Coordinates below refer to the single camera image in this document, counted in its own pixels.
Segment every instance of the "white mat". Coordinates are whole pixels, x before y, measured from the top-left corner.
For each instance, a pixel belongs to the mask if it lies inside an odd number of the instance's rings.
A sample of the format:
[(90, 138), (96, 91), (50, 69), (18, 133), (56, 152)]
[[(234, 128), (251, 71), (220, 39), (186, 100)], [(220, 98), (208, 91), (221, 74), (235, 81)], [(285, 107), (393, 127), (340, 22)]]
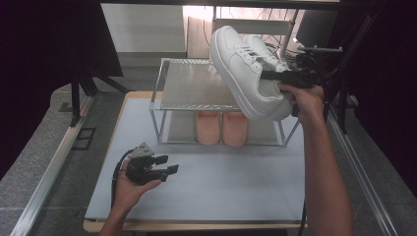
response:
[(158, 145), (149, 99), (141, 98), (129, 98), (126, 102), (86, 218), (107, 217), (114, 167), (128, 149), (142, 142), (155, 155), (169, 155), (168, 163), (155, 169), (180, 166), (167, 182), (143, 195), (128, 215), (130, 219), (258, 222), (301, 218), (304, 203), (301, 126), (288, 147)]

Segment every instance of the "human hand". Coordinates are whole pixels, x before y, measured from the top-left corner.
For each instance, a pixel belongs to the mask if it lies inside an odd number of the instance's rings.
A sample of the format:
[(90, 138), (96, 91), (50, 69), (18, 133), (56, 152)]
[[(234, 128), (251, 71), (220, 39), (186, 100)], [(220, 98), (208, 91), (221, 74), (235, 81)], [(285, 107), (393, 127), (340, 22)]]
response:
[(136, 185), (126, 176), (126, 168), (129, 165), (129, 159), (126, 159), (123, 164), (119, 176), (117, 178), (116, 193), (113, 208), (119, 208), (123, 211), (130, 211), (135, 204), (138, 203), (141, 196), (148, 190), (158, 186), (160, 180), (152, 180), (143, 186)]
[(283, 83), (279, 83), (278, 87), (279, 89), (289, 91), (293, 94), (291, 104), (298, 105), (300, 109), (298, 119), (303, 126), (312, 122), (324, 121), (324, 91), (322, 87), (313, 86), (312, 88), (296, 88)]

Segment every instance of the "gray floor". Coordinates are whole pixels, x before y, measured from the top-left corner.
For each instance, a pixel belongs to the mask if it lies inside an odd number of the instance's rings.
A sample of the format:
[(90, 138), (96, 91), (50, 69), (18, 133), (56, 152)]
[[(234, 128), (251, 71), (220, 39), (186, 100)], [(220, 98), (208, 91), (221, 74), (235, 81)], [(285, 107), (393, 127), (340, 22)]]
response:
[[(153, 89), (158, 68), (124, 68), (130, 89)], [(94, 129), (89, 148), (77, 141), (53, 186), (30, 235), (90, 235), (83, 228), (84, 215), (120, 111), (124, 94), (96, 81), (100, 89), (84, 124), (86, 134)], [(71, 120), (70, 112), (60, 112), (70, 103), (70, 88), (56, 90), (51, 107), (17, 162), (0, 182), (0, 234), (9, 235), (25, 208)], [(385, 156), (359, 125), (353, 110), (347, 112), (347, 130), (376, 191), (387, 207), (398, 235), (417, 235), (417, 201)], [(331, 132), (334, 150), (352, 202), (356, 235), (383, 235), (341, 145)], [(296, 235), (297, 230), (289, 230)]]

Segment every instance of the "aluminum rail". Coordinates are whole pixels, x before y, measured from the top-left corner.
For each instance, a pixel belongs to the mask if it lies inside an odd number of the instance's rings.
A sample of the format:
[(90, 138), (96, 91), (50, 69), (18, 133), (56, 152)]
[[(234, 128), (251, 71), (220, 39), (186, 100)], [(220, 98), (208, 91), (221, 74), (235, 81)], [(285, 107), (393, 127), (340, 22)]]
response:
[(346, 157), (350, 165), (352, 166), (353, 172), (359, 182), (359, 185), (362, 188), (362, 191), (372, 211), (374, 212), (377, 222), (380, 224), (381, 230), (386, 236), (398, 235), (395, 230), (395, 227), (392, 224), (392, 221), (387, 212), (387, 209), (384, 206), (383, 201), (381, 200), (381, 198), (378, 196), (377, 192), (375, 191), (374, 186), (372, 185), (371, 180), (366, 174), (366, 171), (364, 167), (362, 166), (362, 163), (355, 149), (350, 143), (347, 135), (343, 134), (341, 129), (338, 127), (337, 122), (335, 121), (334, 117), (335, 117), (335, 113), (331, 109), (328, 115), (328, 118), (329, 118), (328, 120), (331, 126), (333, 127), (334, 132), (336, 133), (337, 139), (340, 141), (340, 144), (342, 145), (344, 152), (346, 153)]
[(338, 2), (331, 0), (99, 0), (100, 3), (192, 5), (217, 7), (280, 8), (305, 10), (354, 10), (368, 9), (374, 1)]
[(83, 127), (92, 101), (92, 96), (88, 96), (84, 100), (81, 107), (80, 120), (74, 127), (68, 128), (67, 133), (62, 139), (58, 149), (56, 149), (55, 154), (53, 155), (48, 167), (43, 173), (42, 178), (37, 184), (36, 189), (33, 191), (33, 194), (31, 195), (30, 200), (28, 201), (28, 204), (22, 212), (21, 217), (16, 223), (11, 235), (21, 236), (28, 235), (30, 233), (30, 229), (34, 224), (34, 221), (36, 220), (37, 215), (39, 214), (40, 209), (42, 208), (43, 203), (61, 170), (62, 165), (67, 159), (67, 155), (71, 150), (74, 140), (80, 132), (80, 129)]

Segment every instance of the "white sneaker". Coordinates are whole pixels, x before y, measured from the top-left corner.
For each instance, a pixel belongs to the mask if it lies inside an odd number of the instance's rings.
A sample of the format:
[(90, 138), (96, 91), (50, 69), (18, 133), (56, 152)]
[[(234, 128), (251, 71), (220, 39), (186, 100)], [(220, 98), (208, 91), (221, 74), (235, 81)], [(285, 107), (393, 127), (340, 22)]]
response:
[(259, 62), (264, 66), (266, 71), (283, 72), (289, 71), (288, 64), (286, 62), (280, 62), (267, 48), (265, 43), (256, 34), (248, 34), (243, 40), (251, 47), (253, 51), (256, 51), (259, 56)]
[(277, 82), (260, 81), (263, 66), (257, 61), (259, 54), (250, 49), (234, 28), (223, 27), (214, 32), (210, 54), (215, 69), (246, 117), (281, 120), (291, 114), (289, 97), (279, 91)]

